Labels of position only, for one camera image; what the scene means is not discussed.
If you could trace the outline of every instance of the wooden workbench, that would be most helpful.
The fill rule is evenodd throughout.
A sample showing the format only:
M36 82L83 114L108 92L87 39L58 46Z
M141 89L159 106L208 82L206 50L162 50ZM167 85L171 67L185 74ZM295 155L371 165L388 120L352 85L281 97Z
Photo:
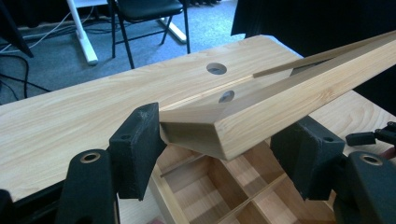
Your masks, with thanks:
M160 110L165 110L197 102L209 95L220 98L228 90L234 90L237 98L247 94L248 90L233 89L234 86L253 79L252 74L265 68L297 58L297 54L273 38L255 36L2 105L0 189L9 190L13 199L18 200L63 180L67 165L76 154L92 148L107 148L109 137L140 105L159 102ZM210 63L225 65L226 74L209 73L206 67ZM257 85L268 86L289 74L290 70L258 78ZM323 106L311 116L342 138L349 133L382 128L388 121L395 120L353 91ZM359 149L380 152L388 148L386 144L377 144ZM347 147L346 153L355 149ZM164 211L166 219L168 222L198 220L190 219L186 211L173 206L173 203L179 203L178 196L172 194L177 193L175 187L169 188L169 180L160 177L170 169L166 167L168 158L161 160L160 166L154 169L150 186L158 197L160 207L168 208ZM169 162L168 166L175 166L176 163ZM120 212L121 223L133 223L129 218L134 217L127 216L130 213L128 204L121 203Z

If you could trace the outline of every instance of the bench dog hole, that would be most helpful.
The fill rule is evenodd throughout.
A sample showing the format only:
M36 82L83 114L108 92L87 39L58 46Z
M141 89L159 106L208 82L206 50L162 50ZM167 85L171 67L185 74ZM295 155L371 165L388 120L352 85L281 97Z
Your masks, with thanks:
M220 103L230 102L234 97L235 97L235 92L234 91L226 91L220 97L219 104Z
M213 75L223 75L227 72L227 67L221 63L210 63L207 65L206 70Z

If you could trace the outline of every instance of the wooden box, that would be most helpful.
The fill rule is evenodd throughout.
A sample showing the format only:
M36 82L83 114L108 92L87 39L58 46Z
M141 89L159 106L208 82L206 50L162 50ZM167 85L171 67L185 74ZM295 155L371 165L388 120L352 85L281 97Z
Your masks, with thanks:
M168 223L335 223L327 202L303 201L265 142L232 161L168 147L157 166L170 190L151 190Z

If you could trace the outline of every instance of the round hole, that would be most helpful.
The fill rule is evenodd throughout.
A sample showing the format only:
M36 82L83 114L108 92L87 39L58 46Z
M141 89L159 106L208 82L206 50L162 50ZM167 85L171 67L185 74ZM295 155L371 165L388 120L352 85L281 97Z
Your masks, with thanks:
M323 140L325 140L326 142L333 142L334 139L330 138L330 137L324 137Z
M366 155L366 154L361 155L361 160L365 161L369 164L372 164L372 165L378 165L378 166L382 165L381 160L377 159L376 157Z
M210 63L207 65L206 70L213 75L223 75L227 72L227 67L221 63Z
M80 159L82 163L90 163L99 160L100 154L97 152L90 152L83 155Z
M219 104L220 103L230 102L234 97L235 97L235 92L234 91L226 91L220 97Z

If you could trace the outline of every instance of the black cloth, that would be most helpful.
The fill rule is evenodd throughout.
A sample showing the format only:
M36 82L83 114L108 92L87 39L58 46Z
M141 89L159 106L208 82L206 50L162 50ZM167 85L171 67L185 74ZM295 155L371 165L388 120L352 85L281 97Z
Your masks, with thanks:
M396 30L396 0L239 0L232 35L273 35L307 57ZM396 66L355 89L396 115Z
M66 0L3 0L18 26L37 27L61 21L70 11Z

